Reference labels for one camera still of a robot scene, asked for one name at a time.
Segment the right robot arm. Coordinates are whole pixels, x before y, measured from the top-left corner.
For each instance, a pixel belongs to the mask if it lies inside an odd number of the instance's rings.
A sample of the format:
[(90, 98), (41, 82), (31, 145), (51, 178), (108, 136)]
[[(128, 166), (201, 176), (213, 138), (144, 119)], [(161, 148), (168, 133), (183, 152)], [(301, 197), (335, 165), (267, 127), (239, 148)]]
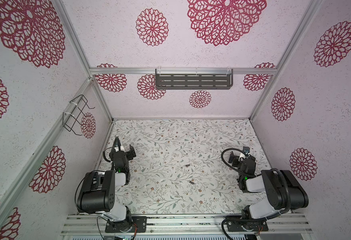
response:
[(246, 206), (241, 213), (243, 222), (260, 222), (279, 217), (291, 210), (306, 208), (309, 197), (291, 171), (262, 170), (256, 175), (256, 159), (248, 151), (230, 148), (229, 160), (221, 159), (238, 173), (237, 182), (244, 193), (265, 193), (261, 201)]

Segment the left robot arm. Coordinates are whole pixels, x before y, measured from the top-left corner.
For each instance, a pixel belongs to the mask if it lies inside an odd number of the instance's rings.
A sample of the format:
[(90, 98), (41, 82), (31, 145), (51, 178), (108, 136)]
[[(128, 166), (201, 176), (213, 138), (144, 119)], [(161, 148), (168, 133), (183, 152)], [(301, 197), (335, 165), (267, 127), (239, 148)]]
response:
[(105, 161), (111, 163), (107, 171), (92, 171), (85, 174), (81, 189), (76, 190), (76, 208), (80, 213), (98, 214), (114, 231), (128, 232), (133, 228), (130, 209), (116, 200), (115, 189), (130, 182), (129, 161), (136, 157), (133, 146), (112, 147)]

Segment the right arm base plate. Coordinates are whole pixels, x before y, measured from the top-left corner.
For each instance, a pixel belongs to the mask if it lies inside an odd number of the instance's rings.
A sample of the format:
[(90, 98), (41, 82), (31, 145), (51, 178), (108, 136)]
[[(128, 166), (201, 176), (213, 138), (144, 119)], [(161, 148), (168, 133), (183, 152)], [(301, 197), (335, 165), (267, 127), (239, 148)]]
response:
[(242, 219), (239, 216), (226, 217), (229, 232), (267, 232), (266, 219)]

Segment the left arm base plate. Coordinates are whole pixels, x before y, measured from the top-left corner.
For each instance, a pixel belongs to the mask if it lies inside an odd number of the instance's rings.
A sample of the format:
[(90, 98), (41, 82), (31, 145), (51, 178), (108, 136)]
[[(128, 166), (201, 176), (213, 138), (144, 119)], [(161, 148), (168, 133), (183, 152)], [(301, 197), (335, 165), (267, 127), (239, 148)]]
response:
[(147, 225), (147, 217), (146, 216), (138, 216), (138, 217), (128, 217), (126, 220), (119, 222), (111, 222), (107, 221), (105, 232), (106, 233), (145, 233)]

